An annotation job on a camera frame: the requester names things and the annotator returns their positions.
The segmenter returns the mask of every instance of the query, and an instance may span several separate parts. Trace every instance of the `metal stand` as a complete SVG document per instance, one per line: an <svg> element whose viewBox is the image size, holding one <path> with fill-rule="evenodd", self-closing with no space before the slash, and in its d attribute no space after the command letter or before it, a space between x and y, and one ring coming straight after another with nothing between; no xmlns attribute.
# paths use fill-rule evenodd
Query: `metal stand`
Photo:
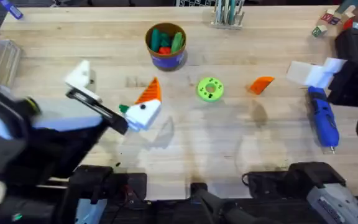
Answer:
<svg viewBox="0 0 358 224"><path fill-rule="evenodd" d="M225 0L219 0L215 4L215 8L213 11L214 19L211 22L211 26L218 28L218 29L242 29L242 19L244 18L245 12L242 12L242 5L244 5L244 0L239 1L238 10L234 13L232 20L230 20L230 7L225 7L223 2ZM236 10L237 3L234 4L234 11Z"/></svg>

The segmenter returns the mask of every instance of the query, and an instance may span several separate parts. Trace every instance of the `colorful block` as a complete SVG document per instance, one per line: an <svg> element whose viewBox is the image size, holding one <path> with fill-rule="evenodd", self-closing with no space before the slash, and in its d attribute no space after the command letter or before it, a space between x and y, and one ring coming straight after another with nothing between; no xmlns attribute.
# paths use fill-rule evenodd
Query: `colorful block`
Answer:
<svg viewBox="0 0 358 224"><path fill-rule="evenodd" d="M331 19L334 17L334 15L335 15L335 11L332 9L328 9L326 13L323 16L321 16L321 19L326 22L330 22Z"/></svg>
<svg viewBox="0 0 358 224"><path fill-rule="evenodd" d="M335 13L334 16L331 18L331 20L329 21L329 23L332 25L336 25L341 20L341 17L342 16L339 13Z"/></svg>
<svg viewBox="0 0 358 224"><path fill-rule="evenodd" d="M327 27L324 25L320 25L320 26L316 26L316 28L314 28L312 34L314 37L319 37L324 35L327 32Z"/></svg>

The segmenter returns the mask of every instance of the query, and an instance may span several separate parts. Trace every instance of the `blue tool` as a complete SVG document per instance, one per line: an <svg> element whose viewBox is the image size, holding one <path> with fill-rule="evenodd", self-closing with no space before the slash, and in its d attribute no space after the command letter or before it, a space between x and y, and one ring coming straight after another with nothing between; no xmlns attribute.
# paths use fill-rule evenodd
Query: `blue tool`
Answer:
<svg viewBox="0 0 358 224"><path fill-rule="evenodd" d="M313 86L309 87L308 92L314 109L314 123L320 143L323 147L330 147L331 151L335 153L334 147L339 144L339 132L327 96L322 88Z"/></svg>
<svg viewBox="0 0 358 224"><path fill-rule="evenodd" d="M0 0L1 4L14 16L16 19L22 19L23 13L18 10L12 3L8 0Z"/></svg>

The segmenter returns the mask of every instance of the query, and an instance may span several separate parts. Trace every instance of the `pen holder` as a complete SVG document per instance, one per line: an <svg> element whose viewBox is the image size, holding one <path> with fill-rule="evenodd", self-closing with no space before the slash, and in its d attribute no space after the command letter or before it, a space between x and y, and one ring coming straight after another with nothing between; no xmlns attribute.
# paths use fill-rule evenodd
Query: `pen holder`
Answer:
<svg viewBox="0 0 358 224"><path fill-rule="evenodd" d="M169 35L171 39L177 32L181 32L183 36L183 45L182 47L173 54L159 54L154 52L151 48L151 38L152 32L154 29L158 29L160 32L164 32ZM185 47L186 47L186 33L185 31L178 25L164 22L160 24L156 24L151 27L145 36L147 50L149 50L150 56L152 57L153 64L161 69L161 70L174 70L176 69L182 62L184 63L184 56L185 56Z"/></svg>

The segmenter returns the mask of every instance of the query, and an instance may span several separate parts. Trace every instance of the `green plastic ring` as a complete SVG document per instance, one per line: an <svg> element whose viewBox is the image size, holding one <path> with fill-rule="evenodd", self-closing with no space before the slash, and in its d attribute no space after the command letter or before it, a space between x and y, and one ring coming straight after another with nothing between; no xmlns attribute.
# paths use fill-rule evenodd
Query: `green plastic ring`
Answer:
<svg viewBox="0 0 358 224"><path fill-rule="evenodd" d="M216 78L204 78L197 85L197 94L207 102L215 102L223 96L223 84Z"/></svg>

